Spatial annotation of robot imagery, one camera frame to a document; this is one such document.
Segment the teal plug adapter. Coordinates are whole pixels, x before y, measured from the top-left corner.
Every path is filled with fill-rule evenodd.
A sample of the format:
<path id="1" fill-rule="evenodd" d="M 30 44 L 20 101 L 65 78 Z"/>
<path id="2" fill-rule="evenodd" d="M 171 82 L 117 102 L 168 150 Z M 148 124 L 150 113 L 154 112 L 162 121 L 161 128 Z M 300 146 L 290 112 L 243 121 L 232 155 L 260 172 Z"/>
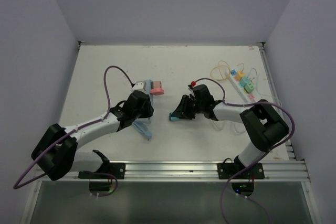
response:
<path id="1" fill-rule="evenodd" d="M 175 122 L 178 121 L 179 119 L 180 118 L 173 116 L 172 113 L 169 113 L 169 121 Z"/>

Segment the yellow plug adapter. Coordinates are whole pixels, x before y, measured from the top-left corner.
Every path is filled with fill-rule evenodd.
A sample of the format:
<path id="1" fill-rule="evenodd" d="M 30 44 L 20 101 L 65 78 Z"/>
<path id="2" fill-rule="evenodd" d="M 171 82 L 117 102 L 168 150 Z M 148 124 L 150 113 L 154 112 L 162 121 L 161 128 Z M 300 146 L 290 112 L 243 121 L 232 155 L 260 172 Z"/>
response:
<path id="1" fill-rule="evenodd" d="M 245 76 L 245 74 L 241 70 L 238 70 L 235 74 L 235 79 L 237 81 L 240 81 L 244 76 Z"/>

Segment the white power strip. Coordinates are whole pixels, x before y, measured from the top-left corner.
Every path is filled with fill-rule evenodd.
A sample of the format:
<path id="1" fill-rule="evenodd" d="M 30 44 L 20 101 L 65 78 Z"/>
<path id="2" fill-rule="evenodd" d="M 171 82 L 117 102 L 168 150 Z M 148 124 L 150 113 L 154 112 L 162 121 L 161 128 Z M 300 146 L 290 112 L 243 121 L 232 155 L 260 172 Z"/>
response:
<path id="1" fill-rule="evenodd" d="M 210 71 L 210 77 L 211 79 L 218 81 L 218 82 L 224 82 L 228 81 L 231 83 L 231 85 L 235 88 L 237 93 L 240 95 L 240 97 L 243 99 L 245 103 L 252 103 L 257 102 L 260 99 L 265 99 L 271 102 L 275 102 L 278 105 L 282 105 L 281 101 L 273 95 L 263 94 L 258 91 L 258 73 L 255 68 L 252 68 L 251 71 L 255 72 L 254 76 L 251 76 L 251 73 L 249 72 L 247 75 L 245 75 L 251 83 L 254 84 L 255 89 L 252 93 L 248 94 L 244 87 L 242 87 L 235 79 L 235 74 L 238 71 L 238 69 L 231 69 L 230 67 L 224 67 L 223 65 L 219 65 L 215 68 L 213 68 Z"/>

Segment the brown pink plug adapter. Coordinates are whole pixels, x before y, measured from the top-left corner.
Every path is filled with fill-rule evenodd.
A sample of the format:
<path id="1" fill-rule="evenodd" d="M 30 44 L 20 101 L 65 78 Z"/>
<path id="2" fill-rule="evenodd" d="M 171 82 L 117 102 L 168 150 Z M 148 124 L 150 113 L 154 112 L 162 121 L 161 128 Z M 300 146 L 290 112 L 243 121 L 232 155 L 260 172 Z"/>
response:
<path id="1" fill-rule="evenodd" d="M 153 81 L 152 82 L 152 89 L 162 89 L 162 82 L 161 81 Z"/>

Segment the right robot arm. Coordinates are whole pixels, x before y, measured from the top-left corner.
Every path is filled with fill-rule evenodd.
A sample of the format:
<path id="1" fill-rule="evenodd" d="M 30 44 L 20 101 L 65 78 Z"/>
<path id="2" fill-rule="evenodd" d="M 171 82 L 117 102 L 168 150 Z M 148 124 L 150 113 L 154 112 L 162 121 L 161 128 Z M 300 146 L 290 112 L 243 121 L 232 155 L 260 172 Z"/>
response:
<path id="1" fill-rule="evenodd" d="M 250 175 L 257 159 L 290 133 L 289 126 L 272 103 L 259 100 L 252 104 L 231 104 L 215 100 L 204 84 L 191 88 L 191 94 L 183 95 L 169 119 L 192 120 L 197 114 L 212 121 L 231 121 L 245 127 L 250 143 L 233 161 L 234 172 L 240 178 Z"/>

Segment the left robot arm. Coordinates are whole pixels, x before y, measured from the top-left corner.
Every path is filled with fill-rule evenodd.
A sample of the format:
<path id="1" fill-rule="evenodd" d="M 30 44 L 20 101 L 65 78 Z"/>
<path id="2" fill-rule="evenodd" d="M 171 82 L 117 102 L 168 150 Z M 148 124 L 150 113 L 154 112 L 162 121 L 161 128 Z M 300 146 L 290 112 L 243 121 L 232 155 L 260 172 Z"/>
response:
<path id="1" fill-rule="evenodd" d="M 153 113 L 152 95 L 135 90 L 126 101 L 93 121 L 67 127 L 51 125 L 33 150 L 32 159 L 52 181 L 68 172 L 79 172 L 80 178 L 104 178 L 113 170 L 107 157 L 98 150 L 83 155 L 77 150 L 131 126 L 137 119 L 149 119 Z"/>

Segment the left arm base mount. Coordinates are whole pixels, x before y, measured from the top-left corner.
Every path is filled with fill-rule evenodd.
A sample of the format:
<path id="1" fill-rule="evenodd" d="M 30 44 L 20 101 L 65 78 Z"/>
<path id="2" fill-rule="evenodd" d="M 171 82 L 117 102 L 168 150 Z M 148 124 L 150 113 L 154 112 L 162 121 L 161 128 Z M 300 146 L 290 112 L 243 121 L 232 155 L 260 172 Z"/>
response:
<path id="1" fill-rule="evenodd" d="M 124 179 L 126 164 L 121 162 L 110 162 L 109 159 L 98 150 L 93 150 L 94 157 L 98 157 L 102 164 L 92 171 L 82 170 L 78 173 L 79 179 L 106 179 L 107 182 L 89 182 L 89 191 L 92 195 L 107 197 L 113 194 L 118 187 L 118 180 Z"/>

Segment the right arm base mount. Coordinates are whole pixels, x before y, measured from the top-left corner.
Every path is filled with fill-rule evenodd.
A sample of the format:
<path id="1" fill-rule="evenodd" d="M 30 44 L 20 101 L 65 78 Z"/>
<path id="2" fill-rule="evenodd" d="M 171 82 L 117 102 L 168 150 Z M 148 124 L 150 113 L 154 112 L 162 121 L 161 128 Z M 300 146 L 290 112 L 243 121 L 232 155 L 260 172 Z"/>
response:
<path id="1" fill-rule="evenodd" d="M 230 186 L 234 193 L 249 197 L 254 192 L 255 180 L 265 179 L 265 174 L 261 163 L 257 163 L 245 172 L 241 172 L 244 168 L 244 165 L 238 158 L 234 160 L 226 158 L 224 161 L 217 163 L 218 178 L 229 179 L 238 173 L 238 175 L 231 180 Z"/>

